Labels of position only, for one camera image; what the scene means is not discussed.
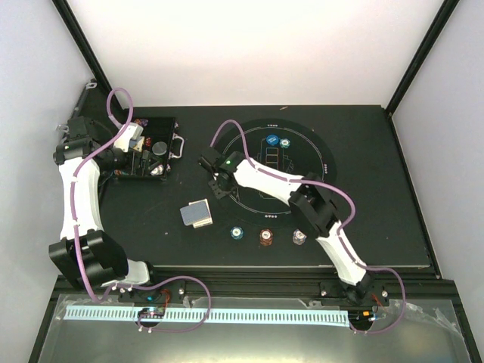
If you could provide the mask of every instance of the gray wall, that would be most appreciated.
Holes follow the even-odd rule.
[[[57,276],[62,183],[52,161],[91,73],[49,0],[0,4],[0,361],[28,361]]]
[[[445,278],[484,354],[484,2],[460,2],[394,120]]]

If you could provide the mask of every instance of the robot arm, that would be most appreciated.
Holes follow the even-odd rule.
[[[298,229],[307,237],[316,239],[323,247],[343,284],[358,296],[364,296],[371,279],[366,270],[360,267],[366,265],[352,248],[344,231],[340,231],[340,237],[352,257],[345,251],[337,235],[341,221],[335,215],[336,208],[330,201],[330,192],[313,185],[289,182],[306,178],[320,181],[320,178],[316,175],[303,178],[301,175],[286,174],[251,159],[255,166],[253,167],[241,153],[235,152],[225,157],[213,148],[207,149],[199,162],[214,175],[214,180],[209,184],[218,198],[230,194],[235,186],[240,186],[262,191],[287,204],[296,219]],[[281,179],[267,175],[260,169],[270,171]]]
[[[64,185],[64,224],[60,242],[49,246],[49,256],[66,279],[77,288],[82,279],[74,252],[74,223],[79,227],[83,261],[89,280],[95,286],[107,286],[114,281],[125,284],[145,284],[150,274],[145,262],[127,259],[123,248],[104,232],[99,216],[98,179],[101,170],[112,171],[126,162],[129,141],[139,137],[143,128],[132,123],[114,143],[96,158],[89,160],[76,179],[77,222],[71,211],[70,184],[79,164],[99,145],[89,135],[88,120],[69,120],[70,140],[57,146],[54,160],[59,166]]]

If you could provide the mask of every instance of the blue poker chip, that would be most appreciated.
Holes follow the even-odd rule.
[[[283,149],[287,149],[289,146],[290,146],[290,141],[289,139],[287,138],[282,138],[280,141],[279,141],[279,145],[283,148]]]
[[[279,138],[276,135],[269,135],[265,140],[271,146],[277,145],[279,142]]]
[[[235,240],[240,240],[244,236],[244,230],[240,227],[233,227],[230,230],[230,235]]]

